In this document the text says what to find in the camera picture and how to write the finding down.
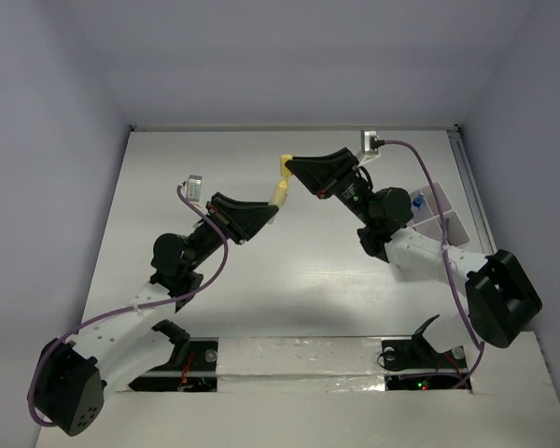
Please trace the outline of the blue-cap glue tube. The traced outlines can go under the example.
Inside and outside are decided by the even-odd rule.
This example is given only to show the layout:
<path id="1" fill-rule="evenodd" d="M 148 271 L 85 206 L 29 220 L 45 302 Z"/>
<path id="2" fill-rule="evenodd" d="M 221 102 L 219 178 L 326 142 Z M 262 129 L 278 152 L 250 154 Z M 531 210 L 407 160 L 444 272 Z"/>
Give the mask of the blue-cap glue tube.
<path id="1" fill-rule="evenodd" d="M 412 201 L 412 205 L 415 208 L 420 208 L 423 203 L 425 202 L 425 196 L 422 192 L 420 192 Z"/>

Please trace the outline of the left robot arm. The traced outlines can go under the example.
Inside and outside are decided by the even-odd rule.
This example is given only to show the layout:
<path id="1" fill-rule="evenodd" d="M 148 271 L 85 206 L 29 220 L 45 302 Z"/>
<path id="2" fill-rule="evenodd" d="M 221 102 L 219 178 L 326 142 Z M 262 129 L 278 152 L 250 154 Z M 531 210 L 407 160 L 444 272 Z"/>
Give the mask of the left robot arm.
<path id="1" fill-rule="evenodd" d="M 165 233 L 153 246 L 154 273 L 131 301 L 92 317 L 47 343 L 27 393 L 32 419 L 75 437 L 86 430 L 105 402 L 142 373 L 161 364 L 182 366 L 189 334 L 174 316 L 222 274 L 229 244 L 241 245 L 279 212 L 278 199 L 243 202 L 214 194 L 204 210 L 185 195 L 180 201 L 199 221 L 189 235 Z M 217 250 L 222 264 L 205 279 L 198 268 Z"/>

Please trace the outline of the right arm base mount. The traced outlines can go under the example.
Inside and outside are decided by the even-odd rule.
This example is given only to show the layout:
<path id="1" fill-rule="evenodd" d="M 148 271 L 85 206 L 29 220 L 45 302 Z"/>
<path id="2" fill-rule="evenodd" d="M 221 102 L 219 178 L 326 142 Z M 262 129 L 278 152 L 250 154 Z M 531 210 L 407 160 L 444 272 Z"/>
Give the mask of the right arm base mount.
<path id="1" fill-rule="evenodd" d="M 460 384 L 469 370 L 463 347 L 440 353 L 425 337 L 425 331 L 438 317 L 432 316 L 412 336 L 382 341 L 376 363 L 385 371 L 386 390 L 471 390 L 470 379 Z"/>

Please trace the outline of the yellow highlighter cap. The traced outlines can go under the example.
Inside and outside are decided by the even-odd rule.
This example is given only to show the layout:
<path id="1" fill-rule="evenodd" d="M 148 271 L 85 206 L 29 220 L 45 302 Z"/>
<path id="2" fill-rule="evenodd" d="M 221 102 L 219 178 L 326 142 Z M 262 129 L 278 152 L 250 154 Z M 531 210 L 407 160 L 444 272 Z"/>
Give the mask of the yellow highlighter cap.
<path id="1" fill-rule="evenodd" d="M 292 176 L 292 172 L 287 166 L 287 163 L 292 160 L 292 156 L 290 154 L 283 154 L 280 156 L 280 176 L 282 178 L 290 178 Z"/>

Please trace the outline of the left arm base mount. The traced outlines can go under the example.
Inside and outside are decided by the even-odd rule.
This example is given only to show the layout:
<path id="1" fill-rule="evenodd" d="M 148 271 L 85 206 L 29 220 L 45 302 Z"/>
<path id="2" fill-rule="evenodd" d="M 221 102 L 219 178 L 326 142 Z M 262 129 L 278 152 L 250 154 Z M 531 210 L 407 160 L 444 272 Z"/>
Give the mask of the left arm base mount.
<path id="1" fill-rule="evenodd" d="M 128 384 L 133 392 L 217 392 L 218 339 L 193 339 L 170 320 L 155 331 L 167 338 L 172 349 L 167 361 Z"/>

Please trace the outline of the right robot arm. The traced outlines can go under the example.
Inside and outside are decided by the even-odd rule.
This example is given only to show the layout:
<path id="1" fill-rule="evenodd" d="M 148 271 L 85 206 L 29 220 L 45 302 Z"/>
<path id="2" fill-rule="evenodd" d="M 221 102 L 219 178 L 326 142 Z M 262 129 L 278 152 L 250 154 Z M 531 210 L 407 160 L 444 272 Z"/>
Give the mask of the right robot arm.
<path id="1" fill-rule="evenodd" d="M 362 222 L 357 236 L 367 255 L 430 275 L 465 298 L 457 308 L 482 341 L 509 347 L 541 311 L 537 291 L 511 252 L 468 252 L 449 245 L 446 237 L 436 241 L 410 227 L 413 206 L 408 191 L 373 190 L 367 170 L 349 149 L 293 157 L 285 166 L 318 199 L 337 198 Z"/>

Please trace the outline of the yellow highlighter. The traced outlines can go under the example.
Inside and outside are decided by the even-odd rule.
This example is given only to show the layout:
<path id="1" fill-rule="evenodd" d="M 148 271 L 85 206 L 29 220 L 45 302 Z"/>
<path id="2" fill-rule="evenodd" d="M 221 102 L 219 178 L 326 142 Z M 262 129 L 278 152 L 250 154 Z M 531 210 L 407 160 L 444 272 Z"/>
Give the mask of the yellow highlighter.
<path id="1" fill-rule="evenodd" d="M 271 199 L 269 200 L 269 205 L 274 205 L 280 208 L 288 194 L 289 183 L 287 178 L 281 179 L 275 186 Z"/>

